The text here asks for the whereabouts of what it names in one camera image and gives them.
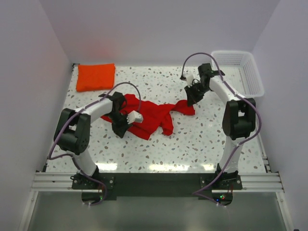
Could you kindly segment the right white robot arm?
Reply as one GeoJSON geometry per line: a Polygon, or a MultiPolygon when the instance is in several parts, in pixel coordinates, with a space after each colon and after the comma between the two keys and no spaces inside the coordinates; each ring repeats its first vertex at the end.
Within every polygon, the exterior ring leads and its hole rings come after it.
{"type": "Polygon", "coordinates": [[[200,65],[198,72],[199,79],[195,79],[193,75],[185,76],[183,73],[180,79],[187,84],[184,90],[188,106],[200,102],[209,91],[214,92],[225,105],[222,129],[226,141],[223,156],[217,164],[214,183],[218,188],[226,189],[231,184],[230,175],[238,173],[243,144],[249,140],[256,128],[256,102],[237,93],[227,83],[224,72],[213,70],[211,64],[200,65]]]}

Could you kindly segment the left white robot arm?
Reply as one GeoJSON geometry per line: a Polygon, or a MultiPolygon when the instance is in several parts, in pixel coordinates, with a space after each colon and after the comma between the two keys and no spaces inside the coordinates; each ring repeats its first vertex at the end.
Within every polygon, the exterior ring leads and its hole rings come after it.
{"type": "Polygon", "coordinates": [[[88,151],[91,124],[102,116],[106,116],[112,122],[114,134],[123,138],[126,131],[132,127],[128,121],[128,115],[121,112],[126,103],[125,96],[120,92],[115,92],[111,96],[102,94],[98,100],[75,110],[63,109],[48,159],[71,157],[78,171],[85,174],[83,184],[89,189],[96,188],[100,183],[100,177],[97,175],[98,167],[88,151]],[[64,151],[64,154],[52,156],[56,145],[64,151]]]}

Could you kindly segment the red t shirt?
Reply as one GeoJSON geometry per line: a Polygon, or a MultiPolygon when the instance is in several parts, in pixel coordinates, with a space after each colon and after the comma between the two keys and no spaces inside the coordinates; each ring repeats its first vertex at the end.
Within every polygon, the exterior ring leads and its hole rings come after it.
{"type": "Polygon", "coordinates": [[[120,113],[126,115],[132,111],[137,111],[138,106],[141,106],[140,114],[143,116],[141,123],[134,122],[128,128],[128,131],[135,136],[148,140],[150,136],[161,127],[163,134],[170,136],[173,134],[173,122],[171,112],[179,112],[186,116],[195,115],[193,106],[188,106],[187,100],[180,100],[176,104],[155,104],[151,101],[142,101],[133,94],[124,95],[125,100],[120,107],[120,113]]]}

